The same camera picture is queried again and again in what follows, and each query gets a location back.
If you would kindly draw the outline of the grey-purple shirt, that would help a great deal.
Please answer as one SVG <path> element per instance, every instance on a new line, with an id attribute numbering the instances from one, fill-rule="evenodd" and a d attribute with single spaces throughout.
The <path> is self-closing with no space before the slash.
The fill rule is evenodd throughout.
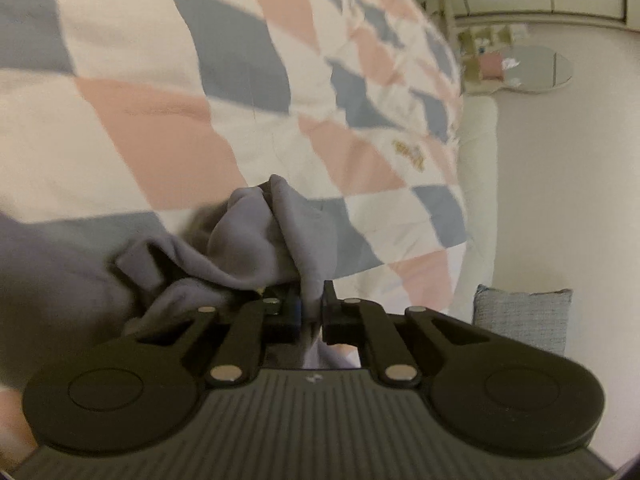
<path id="1" fill-rule="evenodd" d="M 267 353 L 284 368 L 346 368 L 319 339 L 322 288 L 337 266 L 331 217 L 279 176 L 200 209 L 183 236 L 150 214 L 40 228 L 1 219 L 1 381 L 263 289 L 302 289 L 303 335 Z"/>

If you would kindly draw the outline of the blue-grey cushion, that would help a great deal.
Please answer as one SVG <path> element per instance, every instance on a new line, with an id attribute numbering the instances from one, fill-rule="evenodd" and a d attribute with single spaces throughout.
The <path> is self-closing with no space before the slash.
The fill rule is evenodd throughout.
<path id="1" fill-rule="evenodd" d="M 506 292 L 480 285 L 473 324 L 491 333 L 562 356 L 573 291 Z"/>

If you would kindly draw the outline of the checkered teddy bear quilt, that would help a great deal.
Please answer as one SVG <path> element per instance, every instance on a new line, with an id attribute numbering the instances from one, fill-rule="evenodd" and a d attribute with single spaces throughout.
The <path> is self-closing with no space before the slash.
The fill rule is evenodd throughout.
<path id="1" fill-rule="evenodd" d="M 465 252 L 459 69 L 414 0 L 1 0 L 1 219 L 196 213 L 273 176 L 333 278 L 447 311 Z M 34 449 L 1 382 L 1 463 Z"/>

